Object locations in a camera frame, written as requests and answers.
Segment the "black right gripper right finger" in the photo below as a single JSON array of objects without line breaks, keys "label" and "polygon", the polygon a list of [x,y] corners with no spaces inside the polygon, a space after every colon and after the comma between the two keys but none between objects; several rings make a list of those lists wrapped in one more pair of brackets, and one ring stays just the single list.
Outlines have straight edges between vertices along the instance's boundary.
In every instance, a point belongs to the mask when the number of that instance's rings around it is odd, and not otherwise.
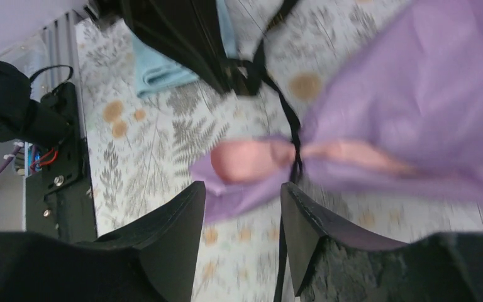
[{"label": "black right gripper right finger", "polygon": [[348,221],[290,182],[280,203],[302,301],[483,301],[483,232],[399,242]]}]

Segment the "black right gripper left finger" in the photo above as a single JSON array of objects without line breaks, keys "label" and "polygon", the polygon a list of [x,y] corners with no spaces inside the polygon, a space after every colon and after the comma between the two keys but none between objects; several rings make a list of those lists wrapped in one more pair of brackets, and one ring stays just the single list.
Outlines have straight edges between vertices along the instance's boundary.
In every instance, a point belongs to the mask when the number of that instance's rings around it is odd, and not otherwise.
[{"label": "black right gripper left finger", "polygon": [[93,242],[0,232],[0,301],[190,301],[205,197],[193,182]]}]

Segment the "pink purple wrapping paper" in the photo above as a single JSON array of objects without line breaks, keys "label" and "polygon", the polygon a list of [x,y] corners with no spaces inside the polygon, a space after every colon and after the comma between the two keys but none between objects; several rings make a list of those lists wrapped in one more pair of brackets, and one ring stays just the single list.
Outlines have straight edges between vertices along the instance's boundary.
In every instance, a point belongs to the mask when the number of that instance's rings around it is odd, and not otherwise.
[{"label": "pink purple wrapping paper", "polygon": [[413,1],[278,136],[219,143],[192,167],[205,220],[276,197],[296,154],[303,176],[339,192],[483,203],[483,1]]}]

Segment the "black printed ribbon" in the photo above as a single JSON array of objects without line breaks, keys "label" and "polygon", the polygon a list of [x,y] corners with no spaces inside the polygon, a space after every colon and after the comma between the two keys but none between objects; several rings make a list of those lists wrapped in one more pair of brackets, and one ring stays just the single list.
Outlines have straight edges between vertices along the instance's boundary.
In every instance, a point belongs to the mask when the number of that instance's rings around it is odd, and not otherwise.
[{"label": "black printed ribbon", "polygon": [[254,96],[262,83],[273,89],[280,100],[280,105],[285,114],[291,130],[291,143],[294,146],[294,160],[290,164],[289,181],[296,183],[303,174],[303,164],[300,158],[300,139],[299,130],[301,127],[299,118],[291,105],[287,102],[282,91],[274,80],[270,77],[265,58],[265,39],[268,32],[276,26],[285,23],[287,17],[297,4],[296,0],[284,0],[276,14],[269,20],[265,31],[254,53],[253,59],[222,59],[221,68],[228,78],[230,88],[239,96]]}]

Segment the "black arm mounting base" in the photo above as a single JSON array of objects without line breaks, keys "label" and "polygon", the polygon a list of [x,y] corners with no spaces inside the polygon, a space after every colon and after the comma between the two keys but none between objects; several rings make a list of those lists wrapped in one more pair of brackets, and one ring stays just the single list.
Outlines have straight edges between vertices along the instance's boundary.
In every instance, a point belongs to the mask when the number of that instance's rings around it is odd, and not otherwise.
[{"label": "black arm mounting base", "polygon": [[71,82],[43,97],[42,103],[61,114],[72,131],[59,145],[58,154],[50,154],[42,161],[41,171],[25,180],[26,230],[69,243],[97,239],[89,154],[78,101]]}]

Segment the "floral patterned table mat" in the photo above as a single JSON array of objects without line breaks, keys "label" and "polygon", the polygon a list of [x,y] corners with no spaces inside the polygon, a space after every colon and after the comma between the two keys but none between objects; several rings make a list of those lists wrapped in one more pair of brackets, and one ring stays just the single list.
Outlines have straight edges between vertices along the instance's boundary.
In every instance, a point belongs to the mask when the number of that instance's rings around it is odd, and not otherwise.
[{"label": "floral patterned table mat", "polygon": [[[267,48],[269,70],[298,114],[402,6],[401,1],[303,1]],[[136,95],[136,51],[125,24],[77,25],[83,107],[100,235],[158,208],[191,181],[189,166],[223,138],[287,133],[275,93],[221,97],[204,82]],[[410,242],[442,230],[483,231],[483,205],[381,194],[326,193],[317,202],[357,225]],[[193,301],[272,301],[280,200],[203,229]]]}]

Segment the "light blue towel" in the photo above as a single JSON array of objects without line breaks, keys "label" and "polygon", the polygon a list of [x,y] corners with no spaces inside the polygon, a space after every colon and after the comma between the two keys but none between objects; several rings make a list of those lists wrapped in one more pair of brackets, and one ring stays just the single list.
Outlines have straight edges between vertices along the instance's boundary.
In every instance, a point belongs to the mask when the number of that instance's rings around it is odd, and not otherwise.
[{"label": "light blue towel", "polygon": [[[224,50],[229,58],[236,58],[238,45],[227,5],[224,0],[217,0],[216,7]],[[136,35],[132,34],[131,41],[136,95],[139,98],[199,80],[193,71],[144,44]]]}]

